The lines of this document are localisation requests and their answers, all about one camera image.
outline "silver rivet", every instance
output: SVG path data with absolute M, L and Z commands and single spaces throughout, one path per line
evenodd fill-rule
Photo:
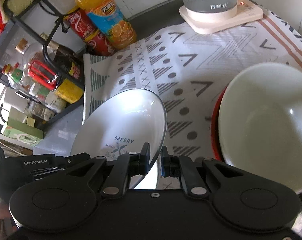
M 115 195 L 119 193 L 119 189 L 117 187 L 106 187 L 103 192 L 107 195 Z
M 203 187 L 194 187 L 191 189 L 191 192 L 195 195 L 204 195 L 207 190 Z
M 151 193 L 151 197 L 160 197 L 160 194 L 157 192 Z

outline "large white bowl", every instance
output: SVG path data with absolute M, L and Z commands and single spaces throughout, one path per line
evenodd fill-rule
M 241 72 L 219 112 L 226 163 L 302 192 L 302 73 L 265 63 Z
M 150 162 L 154 160 L 154 163 L 166 127 L 165 107 L 155 93 L 144 89 L 127 90 L 107 100 L 90 115 L 74 140 L 71 155 L 86 152 L 91 158 L 105 156 L 112 161 L 118 158 L 119 151 L 139 153 L 148 142 Z M 148 187 L 155 188 L 157 184 L 156 165 L 148 174 Z M 130 187 L 135 187 L 142 178 L 133 177 Z

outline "cardboard box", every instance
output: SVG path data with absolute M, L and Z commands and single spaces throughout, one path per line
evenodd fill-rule
M 43 139 L 43 131 L 32 125 L 34 125 L 34 119 L 11 107 L 8 121 L 3 126 L 1 133 L 34 147 Z

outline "spice rack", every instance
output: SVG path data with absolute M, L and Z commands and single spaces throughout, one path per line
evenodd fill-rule
M 62 26 L 62 32 L 67 33 L 69 27 L 64 26 L 64 21 L 63 21 L 63 15 L 48 1 L 48 0 L 34 0 L 22 13 L 19 15 L 14 15 L 14 13 L 8 8 L 7 2 L 9 0 L 5 0 L 3 7 L 5 13 L 8 15 L 10 20 L 17 26 L 21 27 L 24 31 L 26 31 L 30 36 L 32 36 L 37 42 L 39 42 L 41 45 L 43 45 L 43 56 L 46 60 L 46 62 L 50 65 L 50 67 L 59 72 L 62 76 L 62 78 L 66 78 L 76 84 L 77 86 L 81 87 L 84 90 L 84 82 L 79 82 L 77 79 L 66 73 L 65 71 L 62 71 L 60 68 L 55 66 L 54 62 L 49 58 L 48 55 L 48 44 L 51 41 L 52 37 L 54 36 L 55 32 L 58 30 L 59 26 Z M 29 25 L 27 25 L 24 20 L 22 19 L 23 15 L 28 12 L 31 8 L 33 8 L 36 4 L 41 1 L 44 5 L 46 5 L 54 14 L 57 15 L 57 20 L 55 21 L 55 25 L 51 31 L 51 33 L 48 35 L 47 40 L 44 40 L 40 37 L 39 34 L 37 34 Z M 13 24 L 9 21 L 7 25 L 10 24 L 10 27 L 12 28 Z M 41 124 L 39 129 L 45 130 L 49 125 L 57 121 L 58 119 L 64 117 L 74 109 L 76 109 L 78 106 L 82 105 L 84 102 L 84 96 L 80 98 L 77 102 L 68 105 L 61 113 L 56 114 L 50 121 L 46 122 L 45 124 Z

